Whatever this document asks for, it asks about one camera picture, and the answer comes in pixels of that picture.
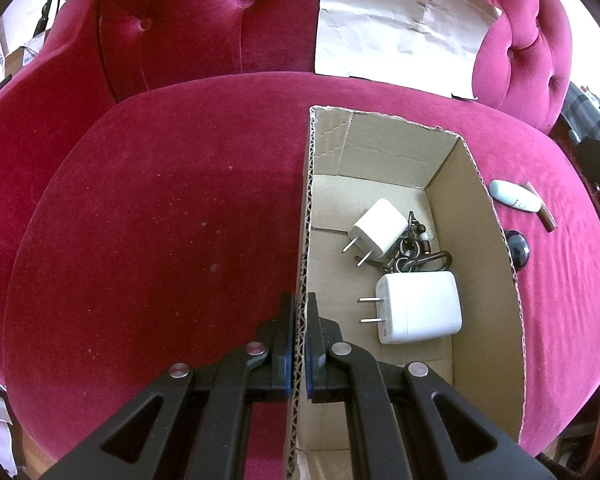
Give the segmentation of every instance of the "corrugated cardboard edge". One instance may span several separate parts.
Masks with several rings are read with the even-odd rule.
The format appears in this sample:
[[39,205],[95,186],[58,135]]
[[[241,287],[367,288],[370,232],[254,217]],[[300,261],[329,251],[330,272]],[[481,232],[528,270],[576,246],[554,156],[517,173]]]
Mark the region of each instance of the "corrugated cardboard edge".
[[469,157],[471,158],[471,162],[474,165],[475,173],[484,188],[484,192],[489,197],[491,202],[491,210],[493,211],[493,216],[500,227],[500,234],[502,236],[502,241],[504,246],[507,248],[507,255],[509,257],[509,267],[511,270],[511,279],[516,289],[516,297],[518,300],[518,309],[520,315],[520,324],[522,326],[522,362],[523,362],[523,399],[524,402],[522,404],[522,420],[520,421],[520,432],[518,434],[518,440],[520,440],[520,436],[522,436],[522,431],[524,428],[525,422],[525,404],[526,404],[526,343],[525,343],[525,323],[522,312],[522,300],[520,299],[520,290],[518,288],[518,276],[516,274],[516,270],[513,266],[513,260],[511,257],[511,253],[507,247],[507,241],[504,235],[504,229],[500,224],[500,219],[498,218],[498,214],[496,212],[495,206],[493,204],[493,200],[491,199],[491,195],[489,195],[489,191],[487,185],[480,174],[480,170],[478,169],[477,164],[475,163],[474,156],[469,149],[466,141],[459,134],[445,130],[440,126],[425,126],[424,124],[415,123],[414,121],[409,121],[404,117],[400,116],[390,116],[386,114],[380,114],[378,112],[365,112],[362,110],[352,110],[350,108],[341,108],[341,107],[332,107],[332,106],[321,106],[314,105],[309,108],[309,139],[307,145],[307,159],[308,165],[306,168],[306,185],[305,185],[305,193],[306,193],[306,208],[304,210],[303,215],[303,236],[302,247],[300,248],[299,253],[299,266],[298,266],[298,291],[296,293],[296,319],[295,319],[295,327],[296,327],[296,336],[294,341],[294,348],[296,352],[294,353],[296,358],[293,367],[293,381],[292,381],[292,393],[291,393],[291,402],[290,402],[290,416],[288,420],[288,428],[287,428],[287,457],[286,457],[286,478],[291,479],[294,470],[296,467],[296,444],[298,440],[298,415],[299,415],[299,399],[301,395],[301,378],[302,373],[304,372],[304,343],[305,343],[305,335],[306,335],[306,305],[308,301],[308,291],[306,288],[307,282],[307,264],[309,260],[309,233],[311,229],[311,206],[312,206],[312,189],[313,189],[313,180],[314,180],[314,154],[315,154],[315,122],[316,110],[345,110],[351,113],[351,117],[354,114],[373,114],[381,117],[385,117],[392,120],[399,120],[407,124],[414,124],[419,127],[424,127],[427,130],[437,130],[441,132],[445,132],[451,135],[456,136],[464,145]]

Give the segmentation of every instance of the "upholstery button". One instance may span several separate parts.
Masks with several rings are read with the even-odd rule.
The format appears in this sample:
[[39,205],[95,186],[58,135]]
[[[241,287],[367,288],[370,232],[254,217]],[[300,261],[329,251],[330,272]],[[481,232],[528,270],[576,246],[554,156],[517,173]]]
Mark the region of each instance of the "upholstery button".
[[238,0],[238,5],[243,9],[251,7],[256,0]]

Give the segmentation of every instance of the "charger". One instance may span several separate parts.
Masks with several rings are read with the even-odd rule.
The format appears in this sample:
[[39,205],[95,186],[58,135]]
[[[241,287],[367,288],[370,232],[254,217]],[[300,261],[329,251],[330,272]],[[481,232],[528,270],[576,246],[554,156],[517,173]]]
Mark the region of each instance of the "charger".
[[351,241],[342,252],[347,252],[355,244],[365,253],[358,266],[369,257],[379,260],[395,244],[407,224],[407,219],[393,204],[381,198],[353,225],[349,231]]
[[360,323],[378,324],[382,344],[396,345],[457,333],[462,313],[456,279],[448,270],[385,274],[376,284],[375,318]]

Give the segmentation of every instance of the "triangular cutout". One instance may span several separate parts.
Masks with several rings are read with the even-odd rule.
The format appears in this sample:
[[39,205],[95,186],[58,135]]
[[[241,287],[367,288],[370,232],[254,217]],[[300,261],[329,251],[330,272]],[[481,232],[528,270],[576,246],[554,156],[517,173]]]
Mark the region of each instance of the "triangular cutout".
[[136,463],[160,413],[163,400],[160,396],[149,400],[130,421],[106,440],[101,449],[129,464]]
[[471,462],[496,449],[496,440],[444,395],[436,395],[433,402],[460,462]]

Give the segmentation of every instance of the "sofa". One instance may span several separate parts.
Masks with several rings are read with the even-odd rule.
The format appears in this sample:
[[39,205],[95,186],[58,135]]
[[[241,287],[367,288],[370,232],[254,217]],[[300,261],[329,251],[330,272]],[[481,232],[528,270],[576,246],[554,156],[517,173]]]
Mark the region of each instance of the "sofa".
[[[466,102],[315,75],[319,0],[67,0],[0,92],[0,383],[40,447],[65,455],[173,362],[250,340],[294,290],[320,104],[455,131],[486,181],[543,196],[550,234],[496,211],[532,248],[520,444],[544,449],[600,384],[600,222],[547,136],[569,79],[564,9],[487,1],[503,14]],[[254,409],[247,478],[279,476],[285,415]]]

